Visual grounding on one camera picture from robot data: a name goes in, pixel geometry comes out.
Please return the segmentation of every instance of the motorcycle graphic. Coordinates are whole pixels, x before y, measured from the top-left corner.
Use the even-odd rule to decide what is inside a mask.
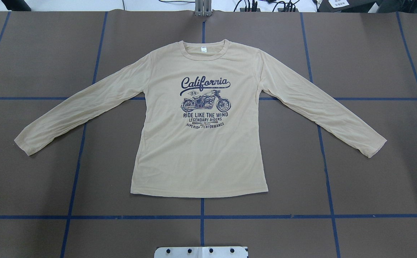
[[[181,109],[185,112],[191,112],[195,109],[212,109],[215,99],[218,99],[216,108],[221,112],[226,112],[231,108],[231,102],[227,98],[221,98],[220,92],[221,90],[211,90],[201,96],[184,98],[184,101],[181,103]]]

